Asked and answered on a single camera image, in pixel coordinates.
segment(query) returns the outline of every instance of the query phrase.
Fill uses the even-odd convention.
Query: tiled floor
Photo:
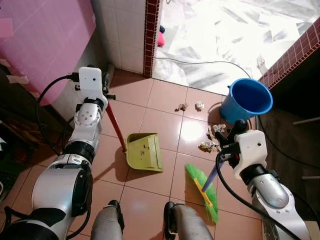
[[[202,197],[185,173],[186,163],[196,165],[206,174],[214,166],[216,154],[200,151],[198,144],[206,139],[208,126],[221,122],[218,110],[222,96],[151,78],[144,79],[119,70],[115,71],[111,87],[110,91],[116,94],[117,100],[109,104],[124,136],[138,132],[159,134],[164,171],[154,173],[129,168],[120,142],[105,115],[100,147],[92,167],[91,218],[86,228],[74,239],[90,239],[96,215],[112,199],[121,204],[125,240],[162,240],[163,208],[169,200],[185,202],[193,207],[216,240],[262,239],[259,216],[237,202],[218,179],[213,184],[217,189],[220,221],[217,225],[210,222]],[[205,105],[201,112],[194,107],[199,100]],[[189,104],[185,112],[174,112],[179,104],[185,102]],[[1,205],[0,226],[5,219],[4,205],[27,214],[32,211],[31,195],[35,181],[53,159],[47,147],[35,154],[32,163],[20,174],[5,203]],[[239,195],[250,200],[246,187],[233,177],[230,166],[225,164],[222,174]],[[75,231],[83,220],[84,216],[78,217],[70,231]]]

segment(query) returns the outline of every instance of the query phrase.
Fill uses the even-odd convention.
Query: white marble floor
[[[319,0],[164,0],[165,46],[157,48],[156,57],[229,61],[258,80],[262,50],[275,41],[295,41],[319,16]],[[228,85],[247,76],[228,63],[156,59],[153,77],[227,95]]]

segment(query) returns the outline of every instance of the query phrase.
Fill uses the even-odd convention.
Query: pink board
[[[0,7],[0,19],[12,19],[13,26],[13,36],[0,38],[0,59],[9,62],[12,75],[28,78],[22,86],[39,94],[74,70],[96,27],[90,0],[3,0]],[[41,105],[54,102],[66,81]]]

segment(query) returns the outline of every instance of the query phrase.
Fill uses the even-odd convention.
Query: blue bucket
[[[269,112],[273,102],[271,92],[261,82],[240,78],[230,86],[220,114],[228,123],[234,124],[238,119],[248,120]]]

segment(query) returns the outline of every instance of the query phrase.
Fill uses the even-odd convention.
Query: black cable
[[[320,230],[320,218],[319,218],[317,212],[309,205],[309,203],[307,203],[306,200],[304,200],[304,199],[303,199],[301,196],[299,196],[297,193],[295,193],[294,191],[291,191],[291,193],[292,193],[297,199],[299,199],[301,202],[303,202],[303,203],[307,206],[307,208],[313,213],[314,218],[315,218],[315,221],[316,221],[316,223],[318,224],[318,228],[319,228],[319,230]]]
[[[81,233],[81,231],[86,227],[89,218],[90,218],[90,214],[91,214],[91,208],[88,209],[88,211],[86,211],[86,216],[85,216],[85,220],[82,223],[82,225],[79,227],[79,229],[73,233],[71,233],[70,235],[66,236],[66,240],[72,239],[75,236],[77,236],[79,233]]]
[[[299,161],[299,160],[297,160],[297,159],[289,156],[288,154],[286,154],[286,153],[283,152],[282,150],[280,150],[280,149],[271,141],[270,137],[268,136],[268,134],[267,134],[264,126],[262,125],[262,121],[261,121],[260,115],[258,115],[258,119],[259,119],[259,122],[260,122],[260,126],[261,126],[261,128],[262,128],[262,130],[263,130],[263,132],[264,132],[264,135],[265,135],[266,138],[269,140],[269,142],[271,143],[271,145],[272,145],[276,150],[278,150],[279,153],[281,153],[281,154],[284,155],[285,157],[287,157],[287,158],[289,158],[289,159],[291,159],[291,160],[293,160],[293,161],[295,161],[295,162],[297,162],[297,163],[304,164],[304,165],[309,166],[309,167],[311,167],[311,168],[315,168],[315,169],[320,170],[320,167],[315,166],[315,165],[312,165],[312,164],[309,164],[309,163],[307,163],[307,162]]]
[[[231,61],[198,61],[198,62],[188,62],[188,61],[177,60],[177,59],[170,58],[170,57],[156,57],[155,59],[164,59],[164,60],[176,61],[176,62],[182,63],[182,64],[216,64],[216,63],[232,64],[232,65],[235,65],[236,67],[240,68],[240,69],[251,79],[249,73],[247,73],[246,70],[244,70],[241,66],[239,66],[238,64],[235,64],[235,63],[233,63],[233,62],[231,62]]]
[[[224,177],[221,174],[221,170],[220,170],[220,164],[219,164],[219,160],[220,157],[222,155],[222,152],[219,152],[218,155],[215,158],[215,165],[216,165],[216,172],[223,184],[223,186],[228,190],[228,192],[234,197],[236,198],[238,201],[240,201],[242,204],[246,205],[248,208],[252,209],[253,211],[257,212],[258,214],[260,214],[261,216],[263,216],[264,218],[268,219],[271,223],[277,225],[281,230],[283,230],[284,232],[286,232],[291,238],[295,239],[295,240],[300,240],[299,237],[297,237],[293,232],[291,232],[289,229],[287,229],[285,226],[283,226],[280,222],[278,222],[277,220],[275,220],[274,218],[270,217],[269,215],[267,215],[265,212],[263,212],[262,210],[260,210],[259,208],[253,206],[251,203],[247,202],[246,200],[244,200],[242,197],[240,197],[238,194],[236,194],[230,187],[229,185],[226,183]]]
[[[42,98],[44,97],[44,95],[46,94],[46,92],[57,82],[63,80],[63,79],[71,79],[73,76],[72,75],[66,75],[66,76],[62,76],[57,78],[56,80],[52,81],[41,93],[41,95],[39,96],[38,100],[36,101],[35,104],[35,118],[36,118],[36,124],[40,130],[40,133],[42,135],[42,137],[44,138],[44,140],[46,141],[46,143],[52,148],[52,150],[55,152],[55,154],[57,156],[60,156],[60,152],[56,149],[56,147],[50,142],[50,140],[47,138],[47,136],[45,135],[44,129],[40,123],[40,118],[39,118],[39,105],[40,102],[42,100]]]
[[[69,124],[74,120],[74,117],[70,118],[66,124],[64,125],[63,128],[63,135],[62,135],[62,152],[65,152],[65,147],[66,147],[66,136],[67,136],[67,129]]]

